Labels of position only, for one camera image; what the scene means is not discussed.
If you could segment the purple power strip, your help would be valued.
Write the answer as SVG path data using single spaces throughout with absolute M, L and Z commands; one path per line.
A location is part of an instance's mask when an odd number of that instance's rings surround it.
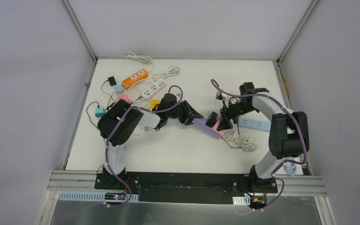
M 192 123 L 200 130 L 202 130 L 205 134 L 207 134 L 209 137 L 219 140 L 221 139 L 222 135 L 218 133 L 216 130 L 214 130 L 212 127 L 209 127 L 206 125 L 206 119 L 205 118 L 195 118 L 192 120 Z

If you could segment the light blue power strip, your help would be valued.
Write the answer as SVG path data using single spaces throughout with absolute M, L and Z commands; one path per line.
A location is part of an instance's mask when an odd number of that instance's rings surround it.
M 255 119 L 242 117 L 238 119 L 238 126 L 240 128 L 246 128 L 246 129 L 269 133 L 271 123 L 269 121 L 255 120 Z

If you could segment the yellow white cube socket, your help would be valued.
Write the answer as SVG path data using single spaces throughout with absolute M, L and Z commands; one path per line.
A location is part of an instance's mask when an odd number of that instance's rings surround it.
M 150 109 L 154 109 L 157 107 L 158 104 L 160 104 L 161 100 L 158 100 L 158 99 L 152 99 L 151 100 L 151 103 L 149 105 L 149 108 Z

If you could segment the white plug adapter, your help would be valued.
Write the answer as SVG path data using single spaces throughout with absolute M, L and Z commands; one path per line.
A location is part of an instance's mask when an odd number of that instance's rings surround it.
M 135 129 L 133 130 L 133 135 L 135 136 L 142 136 L 146 131 L 149 131 L 149 127 L 137 125 Z

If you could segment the teal usb charger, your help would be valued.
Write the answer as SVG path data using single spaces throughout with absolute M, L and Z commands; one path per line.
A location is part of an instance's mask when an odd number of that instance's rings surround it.
M 105 114 L 104 108 L 102 108 L 102 107 L 97 107 L 97 108 L 95 109 L 95 116 L 96 116 L 97 118 L 101 118 L 104 114 Z

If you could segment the pink cube socket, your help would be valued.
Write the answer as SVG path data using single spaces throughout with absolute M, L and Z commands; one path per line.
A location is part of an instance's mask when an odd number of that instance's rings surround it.
M 220 124 L 222 122 L 222 117 L 220 116 L 217 121 L 216 124 L 213 127 L 213 130 L 218 133 L 220 136 L 223 136 L 225 134 L 225 129 L 222 129 Z

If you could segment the black square power adapter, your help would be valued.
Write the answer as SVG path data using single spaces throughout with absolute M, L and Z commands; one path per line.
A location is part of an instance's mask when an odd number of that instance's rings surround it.
M 210 128 L 213 128 L 217 122 L 217 119 L 218 119 L 218 114 L 216 112 L 212 111 L 210 113 L 210 115 L 207 117 L 205 125 Z

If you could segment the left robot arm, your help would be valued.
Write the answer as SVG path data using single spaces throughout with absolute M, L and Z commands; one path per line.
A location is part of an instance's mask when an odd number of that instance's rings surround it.
M 126 100 L 120 100 L 101 117 L 97 123 L 105 142 L 105 163 L 102 174 L 112 189 L 126 187 L 124 153 L 126 142 L 138 125 L 160 130 L 169 119 L 178 119 L 185 126 L 192 124 L 194 119 L 202 119 L 186 100 L 166 93 L 155 107 L 145 109 L 132 106 Z

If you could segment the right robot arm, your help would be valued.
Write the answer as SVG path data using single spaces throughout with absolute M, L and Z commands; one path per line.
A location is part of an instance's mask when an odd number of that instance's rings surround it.
M 304 112 L 283 106 L 266 88 L 255 88 L 252 82 L 243 83 L 238 95 L 224 91 L 214 79 L 211 83 L 217 89 L 216 98 L 223 102 L 219 131 L 231 129 L 240 116 L 252 111 L 262 113 L 270 121 L 269 151 L 248 174 L 247 187 L 251 191 L 259 192 L 268 186 L 283 164 L 296 164 L 294 158 L 307 156 L 308 119 Z

